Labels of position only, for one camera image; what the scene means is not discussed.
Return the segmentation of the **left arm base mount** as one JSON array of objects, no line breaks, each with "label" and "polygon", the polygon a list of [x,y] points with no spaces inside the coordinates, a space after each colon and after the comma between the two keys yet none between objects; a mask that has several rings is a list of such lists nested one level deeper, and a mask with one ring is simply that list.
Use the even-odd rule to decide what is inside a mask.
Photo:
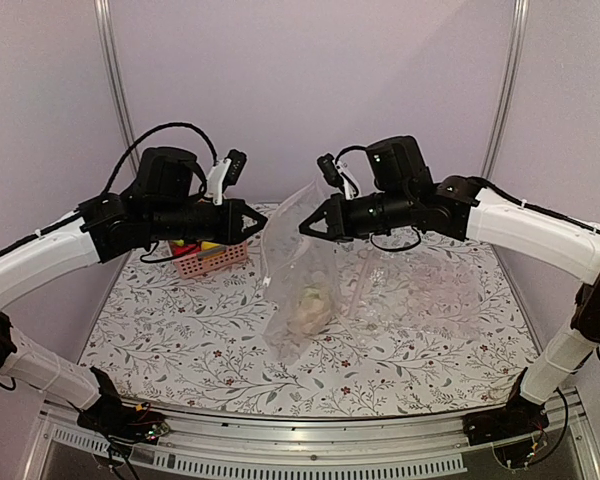
[{"label": "left arm base mount", "polygon": [[77,424],[107,440],[125,444],[156,444],[170,432],[166,417],[149,402],[129,406],[110,396],[102,396],[91,407],[79,409]]}]

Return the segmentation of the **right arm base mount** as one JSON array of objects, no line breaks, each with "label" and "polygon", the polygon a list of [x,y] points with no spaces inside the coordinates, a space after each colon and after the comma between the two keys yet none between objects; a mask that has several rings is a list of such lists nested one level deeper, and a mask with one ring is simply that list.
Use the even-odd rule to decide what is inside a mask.
[{"label": "right arm base mount", "polygon": [[509,395],[504,406],[466,414],[463,433],[471,446],[506,441],[494,450],[496,459],[518,468],[535,456],[538,440],[549,426],[544,405],[524,399],[518,392]]}]

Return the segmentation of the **pink dotted zip bag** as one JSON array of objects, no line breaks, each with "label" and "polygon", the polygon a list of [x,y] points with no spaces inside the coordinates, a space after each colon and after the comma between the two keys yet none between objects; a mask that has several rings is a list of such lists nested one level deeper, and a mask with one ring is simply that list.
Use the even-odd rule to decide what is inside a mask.
[{"label": "pink dotted zip bag", "polygon": [[[341,290],[333,245],[302,235],[300,223],[326,199],[317,181],[312,181],[284,200],[270,215],[261,232],[261,273],[264,298],[274,305],[263,338],[278,361],[293,364],[310,342],[336,318]],[[292,303],[306,285],[323,283],[333,300],[332,316],[315,335],[299,336],[288,328]]]}]

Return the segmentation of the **white plush cauliflower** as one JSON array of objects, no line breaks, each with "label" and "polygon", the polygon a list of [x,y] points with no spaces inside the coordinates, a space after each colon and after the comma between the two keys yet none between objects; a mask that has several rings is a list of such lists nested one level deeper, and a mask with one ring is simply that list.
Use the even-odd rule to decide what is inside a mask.
[{"label": "white plush cauliflower", "polygon": [[332,316],[333,300],[330,288],[323,283],[302,287],[292,303],[289,330],[299,336],[317,334]]}]

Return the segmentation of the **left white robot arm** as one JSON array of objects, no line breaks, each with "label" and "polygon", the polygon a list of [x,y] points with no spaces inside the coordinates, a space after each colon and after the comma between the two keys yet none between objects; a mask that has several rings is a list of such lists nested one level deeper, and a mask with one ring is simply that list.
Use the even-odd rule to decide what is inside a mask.
[{"label": "left white robot arm", "polygon": [[105,264],[162,241],[238,245],[267,220],[245,200],[225,198],[247,162],[232,149],[211,155],[204,171],[197,156],[175,147],[146,149],[133,181],[120,193],[106,183],[55,223],[0,250],[0,375],[64,399],[108,434],[128,426],[108,375],[71,363],[12,326],[5,308],[70,273]]}]

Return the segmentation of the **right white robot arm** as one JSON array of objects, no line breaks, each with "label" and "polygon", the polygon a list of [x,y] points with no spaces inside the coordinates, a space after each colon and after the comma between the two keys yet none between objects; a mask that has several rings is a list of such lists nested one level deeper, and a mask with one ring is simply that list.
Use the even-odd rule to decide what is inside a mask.
[{"label": "right white robot arm", "polygon": [[567,377],[600,345],[600,225],[530,204],[481,177],[433,180],[416,139],[395,136],[364,147],[376,192],[345,195],[338,158],[317,164],[337,193],[300,226],[303,235],[331,242],[369,240],[402,227],[433,231],[458,241],[503,247],[578,279],[572,318],[518,377],[497,415],[497,427],[517,436]]}]

